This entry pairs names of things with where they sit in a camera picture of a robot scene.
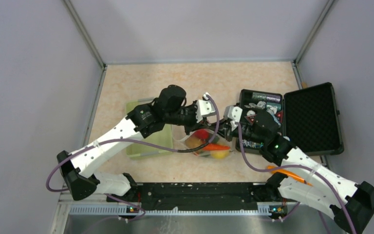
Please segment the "clear polka dot zip bag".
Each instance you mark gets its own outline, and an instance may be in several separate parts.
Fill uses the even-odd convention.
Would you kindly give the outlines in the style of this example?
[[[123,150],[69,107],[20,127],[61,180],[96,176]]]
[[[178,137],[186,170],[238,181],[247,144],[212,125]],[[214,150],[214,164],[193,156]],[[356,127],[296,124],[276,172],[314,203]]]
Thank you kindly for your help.
[[[210,140],[210,138],[214,135],[214,132],[212,130],[208,130],[206,129],[208,132],[209,132],[209,138],[206,139],[206,140],[203,140],[204,144]],[[172,130],[172,133],[173,133],[173,141],[175,143],[176,146],[180,146],[183,150],[187,150],[189,149],[186,145],[185,145],[185,140],[187,138],[189,138],[190,136],[193,136],[192,134],[194,133],[195,131],[191,132],[189,135],[186,135],[184,132],[183,132],[183,129],[174,129]],[[221,138],[220,137],[220,140],[217,144],[221,144],[221,145],[226,145],[226,146],[229,146],[230,147],[230,153],[233,151],[232,149],[232,146],[231,146],[231,143],[226,141],[224,138]],[[197,151],[194,151],[192,152],[192,154],[194,154],[195,156],[198,156],[198,157],[206,157],[206,158],[212,158],[210,156],[210,151],[203,151],[203,149],[199,149]]]

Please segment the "yellow lemon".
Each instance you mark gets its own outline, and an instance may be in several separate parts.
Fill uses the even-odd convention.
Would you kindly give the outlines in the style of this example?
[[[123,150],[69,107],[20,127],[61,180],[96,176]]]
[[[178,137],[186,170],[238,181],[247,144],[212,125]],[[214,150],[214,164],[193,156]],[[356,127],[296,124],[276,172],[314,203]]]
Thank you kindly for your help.
[[[230,155],[230,151],[210,151],[210,156],[213,159],[224,159]]]

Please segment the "red bell pepper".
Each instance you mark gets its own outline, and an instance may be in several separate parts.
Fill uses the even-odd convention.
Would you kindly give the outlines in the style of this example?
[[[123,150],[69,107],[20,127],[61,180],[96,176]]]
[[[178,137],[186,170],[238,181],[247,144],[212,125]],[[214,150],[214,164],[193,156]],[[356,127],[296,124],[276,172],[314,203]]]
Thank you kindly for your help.
[[[206,140],[209,138],[209,132],[205,129],[199,129],[195,131],[192,135],[200,140]]]

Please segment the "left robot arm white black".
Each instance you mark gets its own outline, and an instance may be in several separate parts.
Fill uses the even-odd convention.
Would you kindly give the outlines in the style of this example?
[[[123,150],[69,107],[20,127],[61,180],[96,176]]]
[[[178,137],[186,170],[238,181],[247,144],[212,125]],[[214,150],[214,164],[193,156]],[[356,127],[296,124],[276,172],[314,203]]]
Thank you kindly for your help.
[[[135,199],[137,189],[130,175],[101,173],[98,168],[132,144],[147,145],[144,140],[166,125],[183,126],[189,133],[208,116],[219,116],[215,102],[205,93],[201,100],[186,105],[186,91],[169,85],[151,102],[137,105],[111,130],[72,153],[62,151],[57,160],[62,177],[73,200],[92,194],[112,194],[124,201]]]

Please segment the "brown potato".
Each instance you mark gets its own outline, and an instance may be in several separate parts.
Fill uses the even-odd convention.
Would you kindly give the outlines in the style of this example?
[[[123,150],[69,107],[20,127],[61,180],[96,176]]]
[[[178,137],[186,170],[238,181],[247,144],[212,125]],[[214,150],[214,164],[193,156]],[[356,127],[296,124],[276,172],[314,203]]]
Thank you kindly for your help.
[[[189,148],[189,149],[194,149],[194,148],[197,148],[199,146],[201,146],[204,142],[195,137],[195,136],[190,136],[189,138],[187,138],[185,140],[185,145]]]

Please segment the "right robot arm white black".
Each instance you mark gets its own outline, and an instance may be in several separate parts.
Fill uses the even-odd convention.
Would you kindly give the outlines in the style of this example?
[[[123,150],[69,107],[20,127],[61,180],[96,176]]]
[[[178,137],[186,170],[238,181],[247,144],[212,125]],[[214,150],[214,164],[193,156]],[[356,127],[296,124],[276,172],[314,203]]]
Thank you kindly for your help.
[[[374,215],[374,186],[363,181],[354,182],[314,161],[289,138],[278,133],[273,116],[260,110],[253,122],[241,124],[242,108],[228,106],[224,112],[226,137],[260,141],[262,157],[276,165],[273,183],[266,187],[272,201],[282,197],[308,205],[330,217],[350,234],[361,234]],[[285,169],[303,181],[280,173]]]

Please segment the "dark green avocado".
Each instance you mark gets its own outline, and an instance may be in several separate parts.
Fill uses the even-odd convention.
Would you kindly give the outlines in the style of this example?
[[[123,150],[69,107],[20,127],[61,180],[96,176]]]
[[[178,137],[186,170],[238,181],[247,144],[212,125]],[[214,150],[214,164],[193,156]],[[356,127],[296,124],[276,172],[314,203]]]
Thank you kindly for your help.
[[[217,143],[219,142],[219,140],[220,140],[220,137],[219,137],[218,134],[216,134],[216,135],[214,136],[213,140],[212,140],[210,143],[212,143],[212,144],[217,144]]]

